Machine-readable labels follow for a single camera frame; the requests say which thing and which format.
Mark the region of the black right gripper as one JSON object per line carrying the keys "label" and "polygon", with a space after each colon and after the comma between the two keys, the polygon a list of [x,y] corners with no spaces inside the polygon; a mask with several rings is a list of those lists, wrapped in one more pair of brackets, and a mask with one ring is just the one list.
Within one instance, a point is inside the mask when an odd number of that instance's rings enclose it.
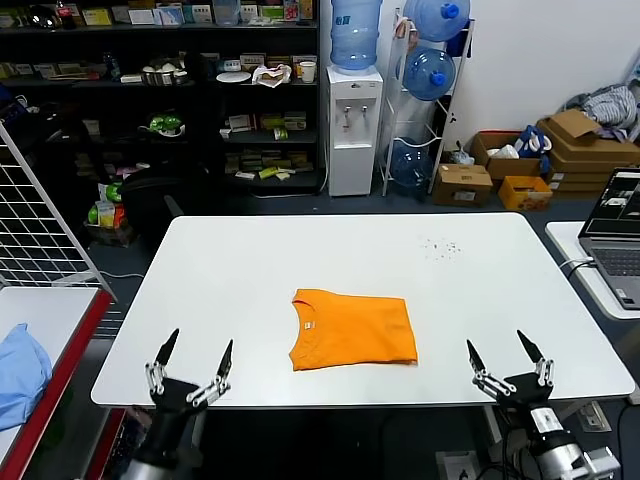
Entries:
{"label": "black right gripper", "polygon": [[474,372],[472,383],[501,407],[535,408],[548,403],[554,386],[554,361],[547,359],[538,346],[521,330],[518,338],[535,365],[535,372],[505,377],[501,380],[489,372],[470,340],[466,340],[469,362]]}

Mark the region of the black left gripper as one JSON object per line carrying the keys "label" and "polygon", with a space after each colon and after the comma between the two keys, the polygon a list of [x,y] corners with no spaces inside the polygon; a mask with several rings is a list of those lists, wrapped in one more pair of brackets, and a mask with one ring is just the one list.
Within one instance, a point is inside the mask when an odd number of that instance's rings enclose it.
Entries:
{"label": "black left gripper", "polygon": [[232,368],[232,339],[225,349],[214,378],[206,386],[166,378],[166,365],[175,347],[179,329],[176,328],[164,342],[152,362],[145,364],[145,378],[149,393],[158,412],[200,413],[219,400],[229,389]]}

